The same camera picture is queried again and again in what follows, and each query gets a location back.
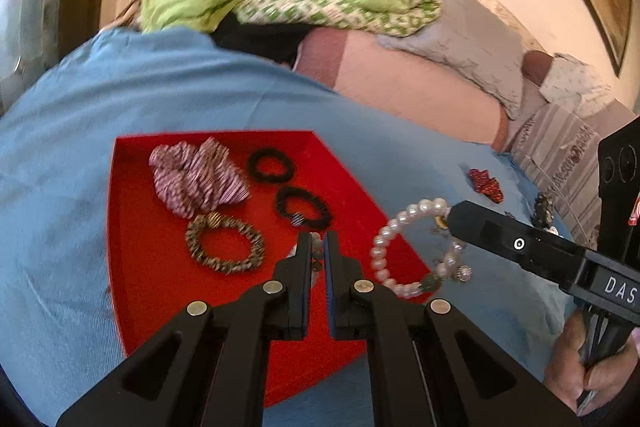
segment beaded bracelet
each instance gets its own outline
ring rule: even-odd
[[[451,238],[449,251],[444,254],[442,260],[436,265],[435,271],[427,274],[420,282],[398,284],[395,279],[391,278],[389,270],[386,269],[386,247],[401,232],[402,227],[421,217],[431,216],[434,219],[446,219],[449,215],[449,210],[447,201],[442,198],[436,198],[433,201],[421,200],[417,204],[410,204],[406,210],[398,212],[396,217],[389,219],[386,226],[382,227],[378,235],[373,238],[373,248],[369,251],[372,259],[371,267],[376,271],[376,279],[404,299],[412,299],[422,293],[435,292],[440,289],[442,281],[445,279],[468,282],[472,275],[471,268],[467,265],[459,265],[460,254],[465,250],[466,243],[455,237]]]
[[[258,171],[258,163],[263,158],[274,158],[279,161],[284,167],[283,174],[266,174]],[[273,147],[265,147],[264,149],[258,149],[251,156],[247,163],[247,171],[251,176],[262,183],[287,183],[292,179],[296,172],[296,166],[293,160],[289,158],[284,152],[279,151]]]
[[[236,229],[251,242],[251,253],[243,261],[222,260],[220,257],[210,257],[202,248],[200,233],[204,229]],[[187,225],[185,233],[187,247],[191,252],[191,258],[203,266],[224,274],[240,273],[252,268],[257,268],[264,260],[264,239],[262,234],[251,225],[236,219],[223,216],[219,212],[211,212],[207,216],[196,216]]]
[[[293,245],[287,257],[293,257],[298,251],[298,245]],[[324,259],[324,242],[318,232],[311,232],[311,288],[316,285],[320,272],[324,269],[321,261]]]
[[[319,219],[308,219],[300,212],[291,214],[287,211],[287,200],[289,198],[300,198],[301,200],[311,203],[318,214]],[[285,185],[276,194],[276,211],[283,217],[288,217],[291,220],[291,224],[294,227],[307,227],[311,230],[325,230],[329,228],[333,216],[329,212],[326,203],[322,201],[318,196],[313,195],[308,190],[299,187],[290,187]]]

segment red scrunchie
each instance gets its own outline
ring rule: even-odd
[[[502,203],[504,196],[500,190],[500,184],[497,179],[489,177],[489,171],[471,169],[469,171],[469,177],[471,178],[471,182],[474,184],[474,190],[476,192],[484,194],[494,203]]]
[[[213,138],[199,148],[187,142],[159,145],[149,156],[158,198],[176,216],[187,218],[245,200],[248,183],[228,156],[229,149]]]

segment pearl bracelet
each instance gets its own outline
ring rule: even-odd
[[[376,271],[376,279],[404,299],[412,299],[425,292],[437,291],[445,279],[457,279],[460,282],[467,282],[471,279],[471,268],[466,265],[459,266],[460,254],[465,250],[466,243],[455,237],[451,239],[449,251],[437,264],[435,270],[427,274],[420,282],[399,284],[391,278],[389,270],[386,269],[386,247],[396,235],[401,233],[402,227],[421,217],[440,216],[446,218],[449,215],[449,210],[447,201],[442,198],[436,198],[433,201],[421,200],[417,204],[410,204],[406,210],[398,212],[396,217],[389,219],[386,226],[382,227],[378,235],[373,238],[373,248],[369,251],[371,267]]]
[[[293,257],[298,251],[298,245],[293,245],[287,257]],[[324,259],[324,241],[318,232],[311,232],[311,288],[316,285],[320,272],[324,269],[321,261]]]

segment pink pillow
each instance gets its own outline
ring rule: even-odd
[[[344,96],[464,141],[499,150],[500,103],[447,66],[388,50],[366,32],[320,28],[305,39],[296,71]]]
[[[511,144],[520,128],[531,118],[541,107],[547,105],[548,102],[540,94],[540,88],[527,80],[522,79],[522,105],[520,105],[520,114],[515,120],[508,122],[508,135],[504,142],[504,150],[510,150]]]

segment hand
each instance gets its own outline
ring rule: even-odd
[[[587,337],[582,312],[577,311],[564,325],[556,341],[554,355],[545,369],[544,384],[574,412],[577,400],[584,390],[598,391],[584,410],[586,415],[613,399],[625,386],[636,367],[638,352],[632,336],[622,351],[602,360],[590,370],[580,363],[578,353]]]

